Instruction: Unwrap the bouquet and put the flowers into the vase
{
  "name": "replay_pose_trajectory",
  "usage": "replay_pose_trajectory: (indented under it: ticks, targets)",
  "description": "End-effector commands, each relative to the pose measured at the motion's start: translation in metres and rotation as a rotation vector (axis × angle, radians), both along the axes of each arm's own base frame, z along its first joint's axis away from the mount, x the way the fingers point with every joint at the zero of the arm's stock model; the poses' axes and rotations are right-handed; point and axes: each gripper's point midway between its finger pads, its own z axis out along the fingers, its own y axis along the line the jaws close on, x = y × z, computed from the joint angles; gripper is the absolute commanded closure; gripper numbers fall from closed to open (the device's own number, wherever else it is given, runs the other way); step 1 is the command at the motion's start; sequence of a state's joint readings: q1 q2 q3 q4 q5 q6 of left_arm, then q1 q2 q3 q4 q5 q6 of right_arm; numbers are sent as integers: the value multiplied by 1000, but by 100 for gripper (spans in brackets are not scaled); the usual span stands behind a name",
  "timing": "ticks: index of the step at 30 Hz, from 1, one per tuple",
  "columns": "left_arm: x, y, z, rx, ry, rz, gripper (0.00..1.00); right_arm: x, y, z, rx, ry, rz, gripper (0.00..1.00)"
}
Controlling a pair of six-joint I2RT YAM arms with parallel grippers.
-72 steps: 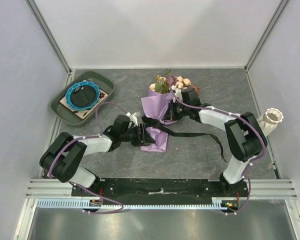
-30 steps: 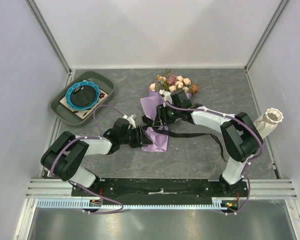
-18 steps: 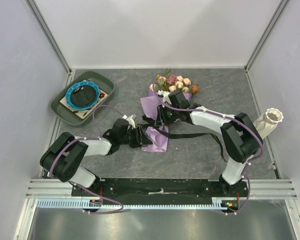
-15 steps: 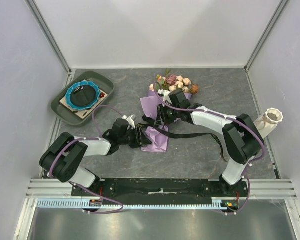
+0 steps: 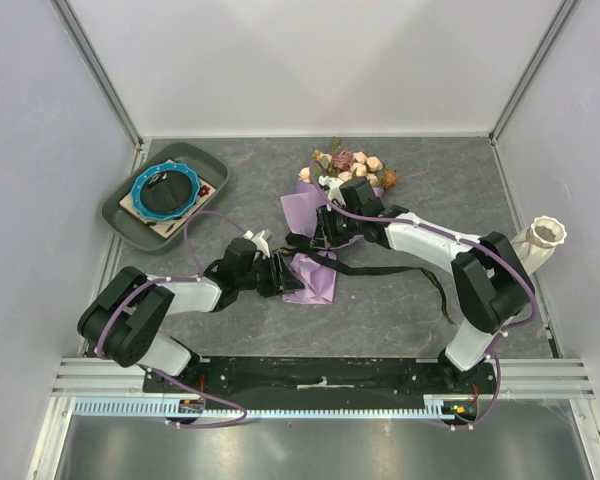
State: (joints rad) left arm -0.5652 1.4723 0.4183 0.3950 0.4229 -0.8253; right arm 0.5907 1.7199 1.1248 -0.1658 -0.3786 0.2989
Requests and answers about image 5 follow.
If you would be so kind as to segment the black ribbon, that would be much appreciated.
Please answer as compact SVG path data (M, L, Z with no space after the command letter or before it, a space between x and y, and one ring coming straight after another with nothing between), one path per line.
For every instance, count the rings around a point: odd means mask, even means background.
M443 317L450 324L455 325L455 322L451 319L451 317L448 314L447 296L445 294L442 284L440 283L436 275L426 268L410 266L351 267L337 259L331 259L329 257L324 257L320 255L319 250L310 247L311 239L304 235L289 233L286 235L285 241L287 245L284 247L277 248L275 250L276 253L290 258L293 258L299 254L303 254L306 255L312 261L316 262L318 265L331 269L335 272L344 274L346 276L388 276L411 271L419 271L438 290L441 299L441 313Z

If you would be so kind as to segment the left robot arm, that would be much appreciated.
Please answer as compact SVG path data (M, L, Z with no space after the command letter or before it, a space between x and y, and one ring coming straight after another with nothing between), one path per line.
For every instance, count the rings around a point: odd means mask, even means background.
M243 291L263 298L295 293L304 283L271 251L262 236L235 238L222 258L200 276L155 277L125 267L81 315L77 331L101 358L127 368L164 372L165 382L188 393L199 382L197 355L160 333L166 317L191 312L216 313Z

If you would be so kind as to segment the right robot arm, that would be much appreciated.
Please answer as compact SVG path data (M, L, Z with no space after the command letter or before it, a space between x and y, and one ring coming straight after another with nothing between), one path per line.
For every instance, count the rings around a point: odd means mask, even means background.
M449 273L463 320L441 352L438 381L447 392L463 392L474 367L491 354L509 330L538 314L535 289L511 241L453 231L401 207L387 207L369 181L322 177L312 181L326 202L318 210L316 238L340 247L362 237L387 250L415 256Z

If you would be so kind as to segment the purple flower bouquet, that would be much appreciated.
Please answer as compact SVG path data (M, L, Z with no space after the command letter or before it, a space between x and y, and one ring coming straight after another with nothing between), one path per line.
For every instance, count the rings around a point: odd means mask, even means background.
M302 168L298 173L295 191L280 198L286 224L292 234L312 238L318 229L318 209L326 204L311 183L310 176L321 177L322 170L331 183L338 185L354 179L367 179L380 196L398 183L398 173L378 157L362 151L342 149L341 141L334 139L329 151L316 150L312 159L317 165ZM337 272L317 263L309 256L293 256L290 268L302 281L304 288L282 296L286 303L300 305L330 305L336 289Z

